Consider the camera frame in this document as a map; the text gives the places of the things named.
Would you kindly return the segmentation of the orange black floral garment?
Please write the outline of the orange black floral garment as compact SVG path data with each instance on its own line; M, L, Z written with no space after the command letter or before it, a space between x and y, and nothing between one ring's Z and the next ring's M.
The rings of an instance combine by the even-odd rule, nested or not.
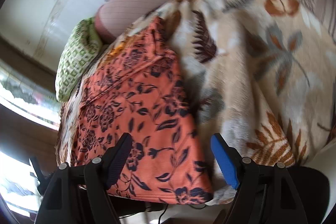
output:
M109 194L205 203L213 190L163 19L154 18L130 41L84 82L70 163L87 164L129 133L133 147Z

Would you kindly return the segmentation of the stained glass window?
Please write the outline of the stained glass window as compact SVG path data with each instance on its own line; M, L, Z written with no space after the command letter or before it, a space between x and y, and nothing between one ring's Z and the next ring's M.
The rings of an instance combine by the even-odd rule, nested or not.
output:
M1 105L53 130L60 126L60 103L52 92L1 61Z

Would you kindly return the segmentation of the leaf-patterned beige blanket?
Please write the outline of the leaf-patterned beige blanket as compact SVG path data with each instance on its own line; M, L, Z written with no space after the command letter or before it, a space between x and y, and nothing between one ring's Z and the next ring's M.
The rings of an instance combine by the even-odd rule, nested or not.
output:
M213 190L229 186L210 149L221 134L261 165L303 165L335 147L335 40L297 0L169 0L100 50L61 109L58 164L70 166L85 80L156 17L175 52Z

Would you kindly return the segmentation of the green white checkered pillow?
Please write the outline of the green white checkered pillow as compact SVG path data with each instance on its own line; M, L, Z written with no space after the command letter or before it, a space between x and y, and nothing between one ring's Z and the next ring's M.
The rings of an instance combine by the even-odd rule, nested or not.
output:
M55 79L56 99L66 102L92 60L98 56L102 41L95 30L94 18L81 20L73 28L62 51Z

